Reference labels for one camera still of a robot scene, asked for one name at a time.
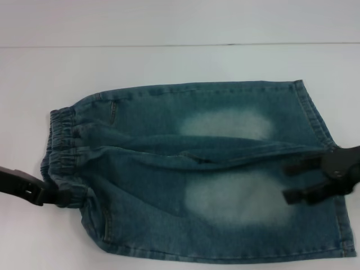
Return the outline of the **blue denim shorts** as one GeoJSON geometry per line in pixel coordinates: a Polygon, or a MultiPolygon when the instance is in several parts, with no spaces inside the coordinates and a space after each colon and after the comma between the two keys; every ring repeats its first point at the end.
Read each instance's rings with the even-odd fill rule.
{"type": "Polygon", "coordinates": [[[241,264],[355,257],[345,199],[289,205],[320,170],[283,168],[335,142],[302,81],[151,85],[50,114],[40,172],[104,251],[241,264]]]}

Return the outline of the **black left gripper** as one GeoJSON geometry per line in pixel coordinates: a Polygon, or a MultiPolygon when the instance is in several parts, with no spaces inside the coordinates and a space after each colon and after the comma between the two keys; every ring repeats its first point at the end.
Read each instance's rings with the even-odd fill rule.
{"type": "Polygon", "coordinates": [[[52,204],[68,207],[73,196],[70,190],[46,188],[43,181],[20,170],[0,166],[0,192],[24,199],[34,205],[52,204]]]}

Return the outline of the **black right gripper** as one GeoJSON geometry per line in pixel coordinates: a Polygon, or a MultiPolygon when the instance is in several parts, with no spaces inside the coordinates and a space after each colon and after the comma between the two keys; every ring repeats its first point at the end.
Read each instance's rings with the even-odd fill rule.
{"type": "Polygon", "coordinates": [[[360,183],[360,146],[335,148],[323,155],[320,161],[299,161],[286,164],[282,171],[289,177],[307,171],[320,169],[327,178],[326,182],[307,188],[288,189],[282,192],[289,205],[306,203],[314,205],[334,196],[344,196],[353,192],[360,183]]]}

